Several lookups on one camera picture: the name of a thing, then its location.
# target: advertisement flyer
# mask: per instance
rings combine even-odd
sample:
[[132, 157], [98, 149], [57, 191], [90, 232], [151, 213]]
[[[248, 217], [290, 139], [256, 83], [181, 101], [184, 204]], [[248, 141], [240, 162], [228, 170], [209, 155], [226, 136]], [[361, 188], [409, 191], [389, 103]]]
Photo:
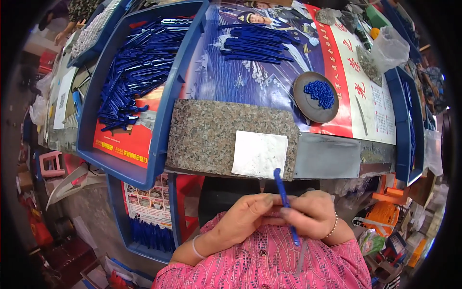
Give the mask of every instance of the advertisement flyer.
[[138, 217], [161, 228], [172, 229], [168, 180], [168, 174], [161, 174], [155, 186], [147, 191], [122, 182], [125, 208], [130, 218]]

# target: hand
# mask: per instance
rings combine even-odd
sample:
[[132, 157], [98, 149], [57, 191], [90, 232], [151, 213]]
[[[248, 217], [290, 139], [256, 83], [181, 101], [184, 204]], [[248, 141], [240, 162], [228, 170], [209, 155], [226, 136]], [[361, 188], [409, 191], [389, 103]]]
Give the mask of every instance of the hand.
[[279, 195], [256, 194], [242, 196], [212, 229], [218, 242], [229, 248], [244, 242], [261, 225], [284, 225], [281, 218], [265, 217], [263, 214], [279, 210]]
[[280, 212], [300, 235], [310, 239], [324, 239], [335, 225], [334, 203], [330, 194], [321, 190], [290, 200], [290, 208], [281, 208]]
[[67, 33], [64, 33], [64, 32], [58, 33], [58, 35], [56, 35], [55, 37], [55, 46], [58, 46], [58, 44], [60, 44], [61, 41], [66, 38], [66, 36], [67, 36]]

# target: round metal dish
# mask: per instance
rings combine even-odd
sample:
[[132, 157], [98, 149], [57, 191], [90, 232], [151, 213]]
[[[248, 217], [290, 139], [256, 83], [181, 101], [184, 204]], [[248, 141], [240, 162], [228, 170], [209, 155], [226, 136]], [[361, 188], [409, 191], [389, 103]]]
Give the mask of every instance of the round metal dish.
[[[316, 80], [327, 82], [334, 93], [334, 104], [330, 109], [323, 109], [321, 106], [318, 106], [319, 101], [311, 99], [311, 96], [304, 92], [305, 85]], [[301, 112], [307, 118], [317, 123], [330, 122], [339, 111], [339, 97], [334, 86], [324, 75], [317, 72], [308, 71], [297, 77], [293, 85], [293, 96]]]

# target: blue plastic pellet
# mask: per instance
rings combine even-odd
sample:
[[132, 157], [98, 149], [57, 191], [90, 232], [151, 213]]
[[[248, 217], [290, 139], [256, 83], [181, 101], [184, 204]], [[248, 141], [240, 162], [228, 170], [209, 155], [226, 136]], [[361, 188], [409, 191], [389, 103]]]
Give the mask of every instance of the blue plastic pellet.
[[329, 83], [316, 80], [305, 85], [303, 91], [311, 96], [311, 99], [318, 100], [318, 106], [323, 109], [330, 109], [335, 102], [334, 92]]

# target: red stool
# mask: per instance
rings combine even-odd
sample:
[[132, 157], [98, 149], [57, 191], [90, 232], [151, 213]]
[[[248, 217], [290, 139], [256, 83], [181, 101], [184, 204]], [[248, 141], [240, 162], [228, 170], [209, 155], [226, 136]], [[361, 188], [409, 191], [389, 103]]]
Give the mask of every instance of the red stool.
[[201, 191], [204, 184], [203, 176], [180, 175], [176, 176], [176, 204], [180, 217], [181, 242], [184, 243], [199, 226], [198, 217], [184, 215], [184, 198], [194, 190]]

